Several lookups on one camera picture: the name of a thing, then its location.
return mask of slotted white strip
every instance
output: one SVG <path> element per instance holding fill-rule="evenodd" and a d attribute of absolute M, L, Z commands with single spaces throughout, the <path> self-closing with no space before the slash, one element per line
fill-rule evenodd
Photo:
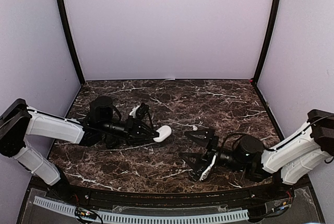
<path fill-rule="evenodd" d="M 55 202 L 42 197 L 35 197 L 33 202 L 35 205 L 46 208 L 48 210 L 74 217 L 75 206 Z M 229 213 L 220 213 L 213 215 L 196 215 L 196 216 L 137 216 L 137 215 L 122 215 L 104 211 L 97 212 L 104 223 L 110 224 L 220 224 L 230 223 L 241 220 L 248 220 L 248 210 L 240 210 Z"/>

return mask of black marble surface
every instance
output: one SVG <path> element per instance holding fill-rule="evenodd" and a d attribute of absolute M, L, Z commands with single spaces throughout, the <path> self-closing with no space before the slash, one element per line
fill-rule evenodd
<path fill-rule="evenodd" d="M 119 145 L 105 143 L 81 147 L 56 141 L 50 160 L 60 166 L 73 185 L 141 193 L 198 193 L 231 190 L 270 183 L 254 183 L 243 173 L 217 167 L 206 182 L 188 179 L 190 168 L 179 152 L 203 152 L 184 131 L 214 128 L 220 140 L 231 132 L 254 135 L 273 146 L 279 139 L 264 107 L 246 80 L 121 80 L 89 81 L 79 93 L 69 118 L 83 119 L 89 103 L 111 96 L 123 117 L 139 105 L 149 104 L 156 127 L 171 126 L 172 135 L 162 143 Z M 231 148 L 234 139 L 226 143 Z"/>

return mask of white panel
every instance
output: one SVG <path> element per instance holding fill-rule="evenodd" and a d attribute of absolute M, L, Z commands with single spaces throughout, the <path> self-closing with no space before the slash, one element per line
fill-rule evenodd
<path fill-rule="evenodd" d="M 56 0 L 0 0 L 0 115 L 17 98 L 65 115 L 78 89 Z M 47 154 L 50 140 L 29 140 Z M 14 159 L 0 163 L 0 222 L 12 224 L 31 174 Z"/>
<path fill-rule="evenodd" d="M 87 80 L 252 78 L 272 0 L 65 0 Z"/>
<path fill-rule="evenodd" d="M 311 109 L 334 112 L 334 0 L 281 0 L 259 87 L 285 136 Z M 334 222 L 334 164 L 310 173 L 326 223 Z"/>

